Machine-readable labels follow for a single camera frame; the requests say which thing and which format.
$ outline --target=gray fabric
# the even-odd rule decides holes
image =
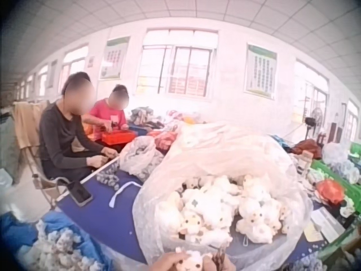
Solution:
[[[54,166],[61,169],[86,167],[86,158],[64,156],[71,152],[71,145],[78,138],[83,147],[100,154],[103,146],[92,142],[86,136],[80,116],[68,120],[58,109],[56,103],[50,104],[40,119],[40,159],[51,160]]]
[[[15,123],[12,117],[8,117],[0,125],[0,135],[0,168],[5,169],[14,181],[18,177],[20,149],[17,144]]]

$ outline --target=scissors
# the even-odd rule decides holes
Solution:
[[[215,267],[217,268],[217,271],[222,271],[223,269],[224,257],[226,256],[225,251],[226,251],[226,246],[224,245],[220,246],[220,248],[218,248],[217,253],[212,258],[212,260],[215,263]]]

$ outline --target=black long-sleeve shirt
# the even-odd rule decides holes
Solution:
[[[89,151],[100,154],[103,146],[88,139],[84,132],[81,116],[73,116],[68,120],[59,110],[56,103],[50,104],[40,119],[40,159],[51,160],[57,168],[71,169],[86,167],[86,158],[66,157],[71,152],[75,136],[81,145]]]

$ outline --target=white wall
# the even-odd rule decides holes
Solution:
[[[213,77],[210,81],[209,99],[188,99],[158,94],[151,97],[134,95],[137,86],[138,68],[142,52],[142,42],[149,28],[197,28],[217,30],[219,44],[216,63],[213,66]],[[99,81],[99,68],[103,50],[107,40],[130,36],[128,51],[122,68],[120,80]],[[259,31],[222,21],[198,18],[160,18],[136,21],[103,29],[62,48],[53,53],[34,70],[38,72],[45,63],[57,59],[54,87],[47,89],[45,98],[54,100],[58,96],[58,80],[61,63],[65,52],[84,43],[89,44],[85,71],[89,73],[93,84],[97,87],[98,98],[106,97],[115,84],[122,83],[128,87],[133,96],[131,105],[149,105],[153,108],[188,109],[199,111],[206,120],[230,120],[243,126],[250,126],[263,133],[284,136],[299,124],[292,123],[294,103],[294,64],[296,59],[313,67],[329,79],[329,100],[326,122],[333,121],[341,108],[341,103],[352,99],[361,108],[361,103],[329,70],[313,58],[291,45]],[[275,99],[270,100],[256,95],[244,93],[246,45],[252,43],[278,54]],[[87,68],[89,57],[94,56],[94,65]],[[297,130],[304,136],[304,130]]]

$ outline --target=woman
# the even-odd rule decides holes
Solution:
[[[108,158],[117,155],[115,150],[94,143],[85,135],[81,115],[88,109],[92,91],[87,73],[70,75],[61,90],[62,98],[43,111],[39,151],[47,178],[65,177],[70,182],[80,181],[93,168],[100,168]],[[75,137],[88,151],[72,151]]]
[[[123,109],[128,106],[129,96],[128,90],[123,85],[116,85],[112,90],[109,98],[99,100],[95,103],[89,115],[83,116],[83,122],[88,124],[98,123],[103,125],[94,126],[94,137],[97,143],[106,146],[102,142],[102,130],[104,126],[109,131],[108,122],[115,130],[128,130],[129,126],[126,123],[125,114]]]

